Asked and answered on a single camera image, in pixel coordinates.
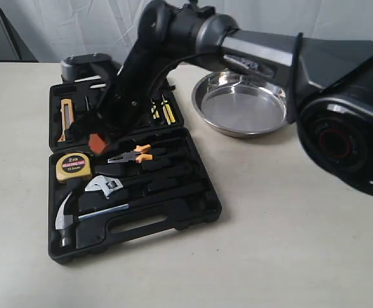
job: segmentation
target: black plastic tool case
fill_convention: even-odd
[[[103,252],[115,243],[171,228],[182,230],[191,225],[216,221],[221,212],[221,204],[193,140],[183,127],[184,120],[169,84],[165,84],[160,93],[168,100],[176,123],[169,125],[163,114],[163,119],[154,120],[151,111],[144,115],[133,133],[113,144],[111,150],[101,156],[91,153],[87,139],[70,143],[57,142],[62,130],[60,100],[72,99],[74,115],[79,117],[85,113],[87,103],[91,106],[99,100],[102,89],[91,88],[97,83],[99,81],[96,80],[65,83],[55,85],[50,90],[49,147],[53,155],[49,158],[48,253],[60,264],[76,257]],[[159,98],[155,102],[158,109],[162,108]],[[155,151],[153,160],[141,164],[107,163],[109,157],[145,144],[150,144],[152,151]],[[56,162],[65,154],[73,152],[84,153],[90,158],[92,177],[115,177],[128,185],[114,192],[107,200],[101,191],[84,192],[88,180],[76,178],[61,184],[55,175]],[[55,218],[69,191],[73,191],[73,195],[65,207],[65,214],[72,214],[74,218],[120,204],[136,206],[75,222],[73,244],[61,247],[59,231],[55,230]],[[127,224],[155,216],[163,216],[164,220],[130,230],[126,228]]]

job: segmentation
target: robotic arm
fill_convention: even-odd
[[[119,73],[108,74],[103,99],[69,133],[112,140],[128,133],[180,62],[210,71],[229,68],[286,89],[287,120],[297,122],[309,156],[373,194],[373,42],[245,31],[212,6],[198,7],[197,0],[181,8],[164,0],[146,6],[138,39]],[[332,151],[336,146],[345,153]]]

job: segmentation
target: pliers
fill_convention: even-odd
[[[151,150],[151,145],[147,144],[145,146],[136,146],[136,148],[131,152],[121,153],[114,157],[108,159],[108,164],[115,164],[117,162],[130,162],[136,161],[138,164],[144,160],[152,160],[153,155],[148,154]]]

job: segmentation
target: hammer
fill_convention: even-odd
[[[153,194],[151,196],[147,196],[144,198],[139,198],[129,203],[118,205],[115,207],[109,207],[104,210],[98,210],[96,212],[91,212],[89,214],[84,214],[77,217],[77,221],[81,222],[86,219],[91,219],[93,217],[104,215],[108,213],[119,212],[121,210],[127,210],[129,208],[133,209],[136,207],[142,207],[147,205],[153,205],[154,203],[164,202],[167,200],[177,199],[177,198],[185,198],[186,196],[201,193],[204,191],[204,186],[202,183],[193,183],[189,185],[185,185],[182,187],[178,187],[175,189],[171,189],[170,191],[164,191],[157,194]],[[61,247],[66,247],[72,244],[72,227],[74,224],[74,217],[73,215],[65,215],[64,209],[65,205],[68,202],[69,198],[72,195],[72,191],[66,196],[65,200],[62,202],[61,206],[59,207],[58,214],[56,215],[55,220],[55,230],[58,230],[61,235]]]

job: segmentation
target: red ring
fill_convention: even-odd
[[[337,155],[337,154],[333,153],[332,151],[329,151],[329,150],[326,148],[326,146],[324,146],[323,137],[324,137],[324,135],[325,135],[326,133],[335,133],[335,134],[339,135],[339,136],[340,136],[340,137],[345,141],[347,147],[346,147],[346,151],[345,151],[344,154],[342,154],[342,155]],[[320,147],[323,148],[323,150],[325,150],[328,154],[330,154],[330,156],[332,156],[332,157],[334,157],[334,158],[337,158],[337,159],[345,158],[345,157],[346,157],[347,155],[349,155],[349,153],[351,152],[351,144],[350,144],[350,141],[349,141],[349,139],[347,138],[347,136],[346,136],[343,132],[341,132],[341,131],[339,131],[339,130],[335,130],[335,129],[333,129],[333,128],[328,129],[328,130],[325,130],[325,131],[323,131],[322,133],[320,133],[320,137],[319,137],[319,145],[320,145]]]

